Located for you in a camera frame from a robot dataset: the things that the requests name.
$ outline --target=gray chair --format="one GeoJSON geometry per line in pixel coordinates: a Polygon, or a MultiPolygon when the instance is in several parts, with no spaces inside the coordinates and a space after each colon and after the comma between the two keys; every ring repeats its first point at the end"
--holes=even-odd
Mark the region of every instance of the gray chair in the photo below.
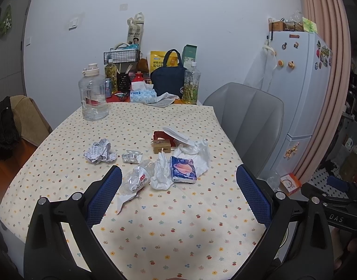
{"type": "Polygon", "coordinates": [[[243,163],[257,177],[280,137],[283,102],[264,91],[228,83],[213,92],[203,105],[213,106],[243,163]]]}

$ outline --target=refrigerator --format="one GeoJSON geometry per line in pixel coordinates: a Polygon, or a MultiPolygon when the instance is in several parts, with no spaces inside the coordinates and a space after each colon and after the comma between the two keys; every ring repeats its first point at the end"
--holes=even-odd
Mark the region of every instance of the refrigerator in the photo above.
{"type": "Polygon", "coordinates": [[[320,116],[332,64],[332,52],[316,34],[276,31],[269,42],[277,67],[265,73],[261,90],[280,98],[284,116],[280,138],[264,170],[292,173],[320,116]]]}

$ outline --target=wicker basket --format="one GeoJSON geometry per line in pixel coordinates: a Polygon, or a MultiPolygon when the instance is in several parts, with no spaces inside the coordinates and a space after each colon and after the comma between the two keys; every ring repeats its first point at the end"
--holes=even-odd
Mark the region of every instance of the wicker basket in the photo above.
{"type": "Polygon", "coordinates": [[[290,31],[290,32],[302,32],[304,28],[301,24],[297,22],[273,22],[269,23],[269,31],[274,32],[282,32],[282,31],[290,31]]]}

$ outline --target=tiled floor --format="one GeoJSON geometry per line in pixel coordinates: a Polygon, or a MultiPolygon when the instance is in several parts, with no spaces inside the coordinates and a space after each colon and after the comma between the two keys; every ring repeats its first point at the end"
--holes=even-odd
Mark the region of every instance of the tiled floor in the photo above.
{"type": "MultiPolygon", "coordinates": [[[[339,168],[336,167],[333,169],[334,176],[341,179],[340,174],[339,174],[339,168]]],[[[331,187],[326,184],[326,180],[329,177],[329,174],[327,173],[326,169],[323,168],[321,170],[317,170],[313,173],[312,178],[310,181],[308,181],[310,184],[316,186],[319,189],[322,189],[322,191],[326,192],[328,195],[332,197],[338,197],[338,198],[348,198],[347,195],[334,187],[331,187]]]]}

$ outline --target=silver bolt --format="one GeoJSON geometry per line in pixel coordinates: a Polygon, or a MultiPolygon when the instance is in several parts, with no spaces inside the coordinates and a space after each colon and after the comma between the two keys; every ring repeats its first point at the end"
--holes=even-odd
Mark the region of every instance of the silver bolt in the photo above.
{"type": "Polygon", "coordinates": [[[73,195],[72,195],[72,199],[73,200],[80,200],[82,197],[82,194],[80,192],[75,192],[73,195]]]}
{"type": "Polygon", "coordinates": [[[46,198],[42,197],[38,199],[38,204],[42,205],[46,203],[46,198]]]}
{"type": "Polygon", "coordinates": [[[319,203],[320,203],[320,199],[317,198],[317,197],[312,197],[311,200],[312,200],[312,202],[313,202],[314,204],[319,204],[319,203]]]}
{"type": "Polygon", "coordinates": [[[280,200],[283,200],[286,198],[286,195],[283,192],[276,192],[276,197],[280,200]]]}

